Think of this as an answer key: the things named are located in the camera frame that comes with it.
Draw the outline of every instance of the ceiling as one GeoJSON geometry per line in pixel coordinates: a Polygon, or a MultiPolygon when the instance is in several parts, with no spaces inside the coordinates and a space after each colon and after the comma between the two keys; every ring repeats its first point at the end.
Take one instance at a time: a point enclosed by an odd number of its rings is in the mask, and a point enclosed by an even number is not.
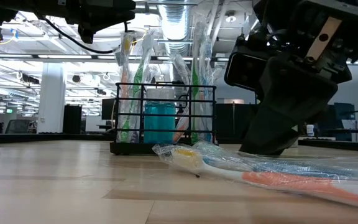
{"type": "MultiPolygon", "coordinates": [[[[151,6],[161,1],[148,1],[151,6]]],[[[213,0],[188,0],[176,1],[185,2],[191,7],[190,20],[202,15],[208,15],[214,5],[213,0]]],[[[218,6],[218,13],[216,19],[220,15],[220,10],[223,6],[223,0],[218,6]]],[[[254,16],[252,11],[252,1],[249,0],[231,0],[227,5],[227,11],[231,11],[236,18],[235,21],[226,21],[227,16],[223,19],[218,32],[219,41],[213,46],[213,53],[228,56],[232,51],[235,39],[241,34],[241,30],[245,26],[252,26],[246,24],[247,17],[254,16]]],[[[49,19],[56,24],[64,33],[72,36],[74,39],[80,41],[80,36],[77,33],[77,25],[68,25],[62,18],[49,17],[49,19]]],[[[81,47],[74,44],[66,38],[59,38],[58,32],[51,28],[45,21],[40,21],[33,13],[19,12],[14,20],[6,22],[2,26],[2,34],[4,36],[3,43],[0,45],[0,54],[45,54],[45,55],[93,55],[93,53],[83,50],[81,47]]],[[[99,31],[94,36],[94,43],[92,45],[85,44],[92,49],[97,50],[111,50],[115,49],[121,43],[121,34],[123,32],[123,25],[117,24],[108,27],[107,29],[99,31]]],[[[129,21],[129,30],[136,31],[137,39],[141,39],[147,29],[156,29],[157,35],[155,37],[154,53],[158,56],[167,54],[165,45],[159,43],[164,40],[164,34],[161,29],[161,18],[156,14],[136,14],[134,20],[129,21]]],[[[141,49],[141,41],[136,45],[133,55],[137,55],[141,49]]],[[[24,88],[29,86],[28,83],[21,81],[23,74],[34,77],[42,82],[42,60],[38,61],[17,61],[17,60],[3,60],[0,59],[0,110],[5,106],[19,105],[20,113],[26,116],[33,116],[37,113],[39,105],[40,85],[31,85],[31,88],[24,88]]],[[[97,115],[101,109],[101,99],[114,97],[116,91],[114,89],[115,83],[120,80],[120,69],[115,60],[111,62],[92,62],[91,60],[83,60],[82,62],[64,62],[65,71],[67,72],[67,104],[81,104],[84,108],[84,113],[89,115],[97,115]],[[75,83],[73,76],[81,76],[81,82],[75,83]],[[94,87],[109,88],[105,90],[104,94],[98,94],[94,87]]],[[[154,69],[158,71],[157,81],[171,81],[172,80],[172,64],[158,63],[153,65],[154,69]]],[[[130,65],[131,72],[137,70],[136,62],[130,65]]]]}

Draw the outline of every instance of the white column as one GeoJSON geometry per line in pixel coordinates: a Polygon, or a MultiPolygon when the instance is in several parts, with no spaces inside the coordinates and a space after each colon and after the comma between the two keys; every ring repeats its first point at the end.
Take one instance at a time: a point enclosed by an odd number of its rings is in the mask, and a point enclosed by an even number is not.
{"type": "Polygon", "coordinates": [[[4,133],[10,120],[17,119],[17,107],[6,107],[4,114],[4,133]]]}
{"type": "Polygon", "coordinates": [[[63,131],[67,74],[62,63],[44,63],[41,80],[38,133],[63,131]]]}

